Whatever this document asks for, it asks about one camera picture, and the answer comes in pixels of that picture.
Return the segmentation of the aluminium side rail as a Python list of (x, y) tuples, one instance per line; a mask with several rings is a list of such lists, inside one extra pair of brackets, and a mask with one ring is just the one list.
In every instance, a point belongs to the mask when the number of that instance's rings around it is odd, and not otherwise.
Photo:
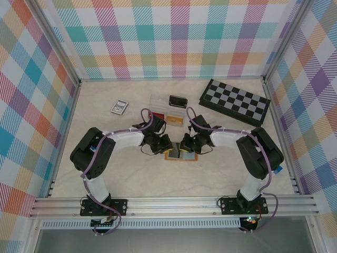
[(68, 134), (71, 128), (71, 124), (72, 124), (72, 119), (76, 110), (76, 106), (77, 106), (77, 102), (78, 102), (78, 98), (81, 92), (81, 86), (82, 86), (82, 81), (79, 81), (78, 85), (76, 86), (75, 89), (75, 94), (74, 94), (74, 100), (71, 106), (71, 110), (68, 114), (67, 117), (67, 121), (66, 121), (66, 126), (65, 126), (65, 131), (64, 134), (62, 135), (62, 139), (61, 139), (61, 143), (60, 143), (60, 149), (59, 152), (57, 154), (57, 158), (55, 161), (55, 164), (52, 168), (51, 174), (50, 174), (50, 178), (47, 182), (47, 188), (43, 194), (43, 198), (48, 198), (51, 195), (52, 192), (52, 185), (55, 183), (56, 178), (57, 178), (57, 174), (60, 168), (60, 164), (61, 164), (61, 160), (62, 160), (62, 156), (64, 153), (64, 149), (65, 149), (65, 145), (66, 145), (66, 141), (68, 138)]
[(267, 83), (264, 80), (262, 80), (261, 82), (262, 82), (263, 91), (264, 91), (266, 97), (269, 100), (271, 100), (271, 102), (270, 102), (270, 112), (271, 112), (272, 120), (273, 120), (275, 129), (276, 129), (277, 138), (280, 142), (281, 150), (282, 150), (283, 155), (284, 155), (284, 161), (285, 161), (285, 164), (286, 164), (288, 172), (289, 172), (290, 181), (292, 183), (294, 193), (295, 194), (303, 194), (303, 192), (302, 192), (303, 189), (302, 189), (301, 183), (298, 182), (298, 175), (297, 175), (297, 172), (296, 172), (295, 167), (294, 167), (293, 159), (291, 157), (288, 146), (286, 145), (285, 133), (284, 133), (284, 130), (283, 130), (281, 120), (279, 119), (278, 114), (277, 114), (275, 102), (273, 101), (272, 94), (269, 90), (269, 87), (268, 87)]

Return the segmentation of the black card stand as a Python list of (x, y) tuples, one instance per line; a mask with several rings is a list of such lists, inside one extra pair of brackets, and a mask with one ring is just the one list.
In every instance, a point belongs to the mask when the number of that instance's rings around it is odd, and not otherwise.
[(188, 99), (180, 96), (170, 95), (168, 104), (169, 106), (184, 108), (186, 109), (188, 103)]

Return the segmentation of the aluminium frame post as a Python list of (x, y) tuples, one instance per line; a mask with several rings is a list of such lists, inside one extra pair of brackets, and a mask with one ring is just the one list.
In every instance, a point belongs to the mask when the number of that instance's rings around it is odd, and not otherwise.
[(36, 18), (43, 32), (45, 33), (46, 38), (48, 39), (51, 47), (54, 49), (56, 55), (60, 59), (61, 63), (64, 65), (64, 68), (72, 81), (77, 87), (81, 86), (81, 80), (78, 77), (75, 69), (72, 66), (66, 52), (64, 51), (58, 37), (56, 36), (53, 27), (46, 18), (43, 9), (38, 4), (37, 0), (24, 0), (28, 8), (31, 10), (32, 14)]
[(275, 38), (267, 50), (264, 68), (261, 72), (263, 84), (267, 84), (276, 71), (314, 2), (315, 0), (289, 0), (287, 3), (276, 27)]

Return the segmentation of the clear acrylic card organizer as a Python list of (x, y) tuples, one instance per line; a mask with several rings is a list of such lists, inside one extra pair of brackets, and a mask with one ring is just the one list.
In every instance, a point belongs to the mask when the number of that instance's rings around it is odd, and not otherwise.
[(160, 95), (151, 95), (150, 97), (150, 110), (152, 112), (158, 112), (165, 114), (165, 122), (166, 117), (168, 115), (174, 115), (174, 116), (181, 116), (185, 118), (186, 116), (186, 109), (184, 108), (177, 108), (173, 106), (169, 106), (169, 96), (160, 96)]

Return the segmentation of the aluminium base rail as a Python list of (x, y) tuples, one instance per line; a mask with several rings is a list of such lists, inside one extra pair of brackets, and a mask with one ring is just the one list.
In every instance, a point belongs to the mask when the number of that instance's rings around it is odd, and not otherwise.
[[(275, 208), (279, 217), (318, 216), (318, 206), (311, 195), (281, 195), (279, 204), (273, 196), (266, 196), (271, 216)], [(85, 198), (37, 198), (30, 218), (79, 218), (80, 202)], [(126, 218), (196, 218), (220, 217), (226, 208), (218, 197), (128, 197)]]

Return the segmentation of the aluminium back rail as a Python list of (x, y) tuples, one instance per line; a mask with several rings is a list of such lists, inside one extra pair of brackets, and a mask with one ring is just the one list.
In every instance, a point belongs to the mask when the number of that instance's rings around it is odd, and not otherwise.
[(128, 82), (128, 81), (173, 81), (173, 80), (262, 80), (263, 76), (226, 76), (226, 77), (148, 77), (148, 78), (123, 78), (123, 79), (81, 79), (84, 82)]

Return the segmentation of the blue playing card box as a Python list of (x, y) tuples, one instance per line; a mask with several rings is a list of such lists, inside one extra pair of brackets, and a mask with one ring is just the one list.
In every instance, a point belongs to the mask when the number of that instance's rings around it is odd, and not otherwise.
[(117, 100), (116, 103), (111, 108), (111, 113), (117, 114), (117, 115), (123, 115), (124, 111), (128, 107), (129, 103), (124, 100)]

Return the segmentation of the folded black grey chessboard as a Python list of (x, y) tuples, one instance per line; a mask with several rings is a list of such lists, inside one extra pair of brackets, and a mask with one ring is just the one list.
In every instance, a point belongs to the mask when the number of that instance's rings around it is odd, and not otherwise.
[(254, 127), (264, 123), (270, 102), (267, 98), (214, 79), (209, 81), (199, 99), (199, 105)]

